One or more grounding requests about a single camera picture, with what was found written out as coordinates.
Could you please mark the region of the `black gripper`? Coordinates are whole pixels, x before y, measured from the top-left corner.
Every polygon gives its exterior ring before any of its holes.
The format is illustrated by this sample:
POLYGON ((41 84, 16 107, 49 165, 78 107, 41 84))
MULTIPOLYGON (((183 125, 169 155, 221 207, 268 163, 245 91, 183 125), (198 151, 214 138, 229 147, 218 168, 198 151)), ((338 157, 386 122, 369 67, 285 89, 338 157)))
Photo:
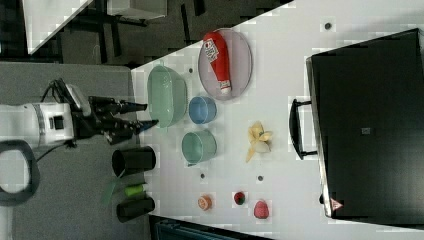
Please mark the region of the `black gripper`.
POLYGON ((110 145, 115 145, 131 139, 133 133, 138 135, 159 123, 158 120, 136 120, 130 123, 116 117, 117 114, 145 111, 147 104, 90 96, 86 105, 72 100, 70 106, 76 140, 103 135, 110 145))

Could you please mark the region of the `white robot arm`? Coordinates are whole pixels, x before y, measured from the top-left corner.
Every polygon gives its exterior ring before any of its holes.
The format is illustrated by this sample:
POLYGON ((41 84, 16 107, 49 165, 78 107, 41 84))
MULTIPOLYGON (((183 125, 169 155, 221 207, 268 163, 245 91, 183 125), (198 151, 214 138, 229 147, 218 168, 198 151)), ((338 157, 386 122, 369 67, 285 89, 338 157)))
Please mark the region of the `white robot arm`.
POLYGON ((1 204, 28 201, 40 183, 39 158, 43 147, 52 151, 73 147, 77 140, 103 135, 115 145, 146 131, 156 120, 123 120, 119 116, 144 111, 145 104, 91 96, 63 103, 29 103, 1 107, 1 204))

